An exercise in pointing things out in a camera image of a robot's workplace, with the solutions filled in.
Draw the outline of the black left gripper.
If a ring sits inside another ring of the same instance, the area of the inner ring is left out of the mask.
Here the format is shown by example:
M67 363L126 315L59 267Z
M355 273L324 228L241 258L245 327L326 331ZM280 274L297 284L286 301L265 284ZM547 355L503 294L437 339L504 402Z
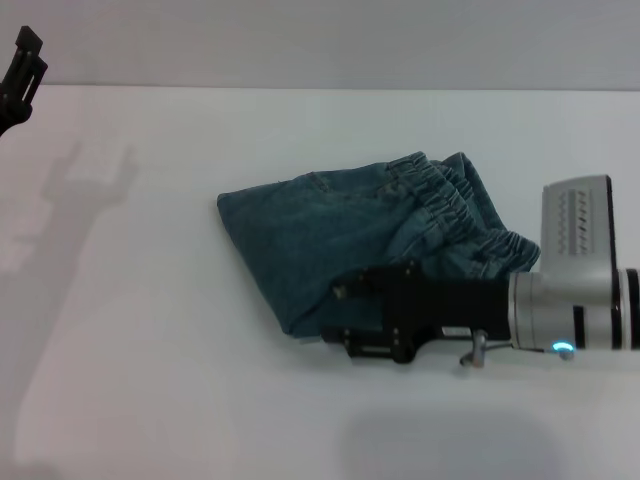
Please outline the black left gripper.
M1 134L30 118L31 102L48 68L40 57L43 41L29 26L20 28L15 44L16 52L1 83Z

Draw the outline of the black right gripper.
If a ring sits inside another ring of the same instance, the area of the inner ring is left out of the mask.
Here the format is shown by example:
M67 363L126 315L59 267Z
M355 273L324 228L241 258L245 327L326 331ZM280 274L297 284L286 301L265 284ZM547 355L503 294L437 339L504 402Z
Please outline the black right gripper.
M432 340L508 341L509 283L429 277L412 263L346 272L332 281L338 300L382 294L383 330L327 326L321 338L340 344L351 358L391 358L410 363Z

